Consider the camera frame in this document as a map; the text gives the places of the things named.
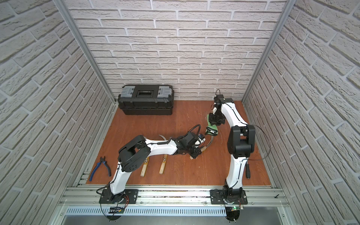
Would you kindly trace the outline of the green rag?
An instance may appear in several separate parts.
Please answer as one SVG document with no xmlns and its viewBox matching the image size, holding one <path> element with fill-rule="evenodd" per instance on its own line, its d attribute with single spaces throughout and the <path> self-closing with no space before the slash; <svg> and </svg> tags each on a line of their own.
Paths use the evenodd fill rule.
<svg viewBox="0 0 360 225">
<path fill-rule="evenodd" d="M 207 123 L 208 123 L 208 125 L 206 127 L 205 134 L 215 137 L 215 136 L 218 135 L 218 128 L 217 128 L 217 126 L 215 124 L 211 123 L 210 117 L 211 117 L 211 114 L 208 114 L 207 115 Z"/>
</svg>

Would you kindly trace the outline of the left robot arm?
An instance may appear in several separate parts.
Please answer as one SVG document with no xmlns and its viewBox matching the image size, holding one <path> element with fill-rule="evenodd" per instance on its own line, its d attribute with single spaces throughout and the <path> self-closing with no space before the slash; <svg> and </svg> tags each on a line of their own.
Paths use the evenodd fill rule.
<svg viewBox="0 0 360 225">
<path fill-rule="evenodd" d="M 122 194 L 131 173 L 141 167 L 148 157 L 188 154 L 196 158 L 201 154 L 204 141 L 204 135 L 193 132 L 166 141 L 149 140 L 143 135 L 136 136 L 119 150 L 117 171 L 110 182 L 111 193 Z"/>
</svg>

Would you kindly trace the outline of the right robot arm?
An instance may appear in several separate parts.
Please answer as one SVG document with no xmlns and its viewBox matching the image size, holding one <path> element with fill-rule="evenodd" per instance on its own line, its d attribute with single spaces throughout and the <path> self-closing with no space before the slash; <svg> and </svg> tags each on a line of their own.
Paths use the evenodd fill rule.
<svg viewBox="0 0 360 225">
<path fill-rule="evenodd" d="M 225 121 L 230 126 L 227 149 L 231 156 L 231 162 L 224 186 L 224 195 L 234 197 L 242 194 L 243 175 L 249 157 L 255 149 L 256 129 L 244 121 L 231 98 L 217 94 L 214 97 L 213 112 L 208 115 L 208 123 L 211 126 L 219 126 L 225 124 Z"/>
</svg>

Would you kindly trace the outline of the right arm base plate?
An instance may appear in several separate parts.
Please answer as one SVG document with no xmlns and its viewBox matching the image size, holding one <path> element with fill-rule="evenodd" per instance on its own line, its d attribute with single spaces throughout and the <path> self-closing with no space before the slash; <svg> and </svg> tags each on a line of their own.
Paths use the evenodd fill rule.
<svg viewBox="0 0 360 225">
<path fill-rule="evenodd" d="M 210 190 L 211 204 L 237 204 L 247 205 L 248 199 L 245 190 L 243 189 L 211 189 Z"/>
</svg>

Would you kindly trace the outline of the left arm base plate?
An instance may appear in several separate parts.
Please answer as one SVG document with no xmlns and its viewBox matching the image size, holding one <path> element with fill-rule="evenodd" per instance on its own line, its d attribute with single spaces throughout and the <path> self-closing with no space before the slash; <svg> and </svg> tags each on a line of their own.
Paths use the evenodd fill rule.
<svg viewBox="0 0 360 225">
<path fill-rule="evenodd" d="M 138 189 L 125 189 L 120 194 L 114 195 L 110 189 L 103 189 L 100 195 L 100 204 L 135 204 L 137 201 Z"/>
</svg>

